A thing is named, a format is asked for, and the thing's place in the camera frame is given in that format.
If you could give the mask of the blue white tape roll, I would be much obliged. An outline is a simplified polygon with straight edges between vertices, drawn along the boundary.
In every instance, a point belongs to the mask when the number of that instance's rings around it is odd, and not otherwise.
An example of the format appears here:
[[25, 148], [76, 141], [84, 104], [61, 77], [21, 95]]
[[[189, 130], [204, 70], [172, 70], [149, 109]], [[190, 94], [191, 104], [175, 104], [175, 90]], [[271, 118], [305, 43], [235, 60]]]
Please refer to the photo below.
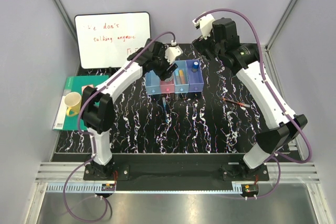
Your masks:
[[164, 82], [166, 82], [166, 83], [173, 83], [174, 82], [174, 73], [172, 73], [170, 77], [166, 78], [164, 80]]

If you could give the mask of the light blue bin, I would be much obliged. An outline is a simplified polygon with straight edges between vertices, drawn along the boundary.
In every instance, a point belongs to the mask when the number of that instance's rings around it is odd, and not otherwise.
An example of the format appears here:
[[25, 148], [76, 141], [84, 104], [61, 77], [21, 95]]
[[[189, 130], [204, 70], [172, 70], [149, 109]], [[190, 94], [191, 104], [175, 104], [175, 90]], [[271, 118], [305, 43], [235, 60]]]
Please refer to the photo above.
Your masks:
[[148, 95], [161, 94], [160, 78], [154, 71], [145, 74], [145, 89]]

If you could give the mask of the blue white marker pen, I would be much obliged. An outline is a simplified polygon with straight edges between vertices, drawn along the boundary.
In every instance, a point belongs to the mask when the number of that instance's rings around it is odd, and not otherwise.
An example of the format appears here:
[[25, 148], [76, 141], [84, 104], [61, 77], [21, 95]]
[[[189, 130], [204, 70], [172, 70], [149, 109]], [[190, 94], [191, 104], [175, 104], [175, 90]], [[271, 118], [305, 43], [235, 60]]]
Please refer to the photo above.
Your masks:
[[181, 84], [181, 80], [180, 80], [179, 70], [178, 70], [178, 69], [176, 69], [176, 70], [174, 71], [174, 76], [175, 76], [175, 83], [176, 83], [177, 85], [180, 85], [180, 84]]

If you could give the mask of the orange highlighter pen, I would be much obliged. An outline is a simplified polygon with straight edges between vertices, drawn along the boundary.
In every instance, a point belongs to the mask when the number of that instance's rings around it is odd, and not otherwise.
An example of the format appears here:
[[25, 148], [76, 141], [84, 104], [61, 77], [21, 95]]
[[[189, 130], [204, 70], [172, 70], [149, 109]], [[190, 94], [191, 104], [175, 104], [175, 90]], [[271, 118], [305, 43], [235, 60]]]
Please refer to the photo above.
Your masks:
[[185, 77], [184, 77], [184, 72], [182, 69], [180, 69], [179, 71], [179, 76], [180, 76], [180, 80], [181, 80], [181, 84], [185, 84]]

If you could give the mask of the pink bin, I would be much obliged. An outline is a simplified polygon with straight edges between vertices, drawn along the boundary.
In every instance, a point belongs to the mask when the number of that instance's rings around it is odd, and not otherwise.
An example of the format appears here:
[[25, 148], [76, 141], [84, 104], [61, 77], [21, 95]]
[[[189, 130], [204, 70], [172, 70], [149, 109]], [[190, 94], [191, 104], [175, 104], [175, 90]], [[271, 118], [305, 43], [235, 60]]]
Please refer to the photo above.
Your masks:
[[160, 89], [162, 94], [167, 94], [167, 93], [174, 93], [175, 92], [175, 84], [174, 84], [174, 79], [171, 79], [169, 81], [160, 81]]

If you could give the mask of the teal blue bin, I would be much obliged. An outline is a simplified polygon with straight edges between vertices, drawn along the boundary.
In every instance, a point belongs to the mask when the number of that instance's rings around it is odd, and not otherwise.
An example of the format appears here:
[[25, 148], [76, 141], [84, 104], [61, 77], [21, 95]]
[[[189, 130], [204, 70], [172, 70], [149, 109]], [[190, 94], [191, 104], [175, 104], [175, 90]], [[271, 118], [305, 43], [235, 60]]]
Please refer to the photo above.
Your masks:
[[177, 68], [174, 71], [175, 93], [188, 93], [189, 81], [186, 61], [179, 60], [175, 63], [177, 65]]

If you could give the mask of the grey blue glue stick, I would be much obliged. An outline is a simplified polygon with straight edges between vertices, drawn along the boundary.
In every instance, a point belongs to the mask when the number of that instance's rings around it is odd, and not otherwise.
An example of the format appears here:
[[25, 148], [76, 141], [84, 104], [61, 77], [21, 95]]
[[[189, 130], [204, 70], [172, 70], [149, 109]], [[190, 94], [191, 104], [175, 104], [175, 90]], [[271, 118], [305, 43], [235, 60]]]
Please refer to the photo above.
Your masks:
[[198, 61], [194, 61], [193, 64], [192, 64], [192, 72], [193, 72], [193, 73], [198, 72], [199, 67], [200, 67], [199, 62], [198, 62]]

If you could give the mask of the purple bin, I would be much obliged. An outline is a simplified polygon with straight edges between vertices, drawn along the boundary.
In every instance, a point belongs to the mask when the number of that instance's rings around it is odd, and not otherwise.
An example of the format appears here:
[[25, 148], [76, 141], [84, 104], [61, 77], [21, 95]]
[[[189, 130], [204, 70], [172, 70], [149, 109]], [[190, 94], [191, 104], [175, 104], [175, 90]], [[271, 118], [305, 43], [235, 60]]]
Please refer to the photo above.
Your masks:
[[[199, 70], [196, 73], [192, 72], [192, 64], [194, 61], [199, 62]], [[200, 67], [199, 60], [186, 60], [187, 64], [187, 73], [188, 73], [188, 81], [189, 81], [189, 92], [202, 92], [204, 86], [203, 75]]]

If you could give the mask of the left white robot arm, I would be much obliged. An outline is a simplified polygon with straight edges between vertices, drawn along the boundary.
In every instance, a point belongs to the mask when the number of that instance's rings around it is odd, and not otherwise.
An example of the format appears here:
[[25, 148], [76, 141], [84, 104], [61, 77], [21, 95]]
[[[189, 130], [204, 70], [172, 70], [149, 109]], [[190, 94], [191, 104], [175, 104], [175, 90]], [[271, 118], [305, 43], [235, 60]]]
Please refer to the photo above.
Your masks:
[[116, 99], [132, 83], [150, 71], [162, 81], [171, 78], [177, 69], [175, 60], [182, 53], [175, 41], [166, 45], [148, 39], [145, 46], [129, 55], [125, 64], [108, 80], [95, 88], [84, 89], [79, 117], [87, 128], [92, 147], [91, 159], [85, 164], [85, 179], [107, 180], [117, 173], [113, 167], [110, 149], [110, 131], [114, 125]]

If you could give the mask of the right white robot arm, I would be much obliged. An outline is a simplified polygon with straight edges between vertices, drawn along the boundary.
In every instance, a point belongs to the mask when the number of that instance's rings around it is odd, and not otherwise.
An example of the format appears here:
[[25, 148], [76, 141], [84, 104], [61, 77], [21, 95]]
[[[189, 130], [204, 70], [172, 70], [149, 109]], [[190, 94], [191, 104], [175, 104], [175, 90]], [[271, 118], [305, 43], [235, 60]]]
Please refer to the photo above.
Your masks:
[[265, 160], [297, 137], [308, 120], [286, 104], [266, 75], [257, 45], [240, 42], [236, 23], [232, 19], [215, 19], [208, 14], [194, 20], [193, 24], [201, 31], [201, 36], [192, 42], [194, 48], [208, 60], [219, 59], [244, 84], [268, 127], [267, 131], [255, 136], [254, 146], [234, 166], [236, 176], [250, 180]]

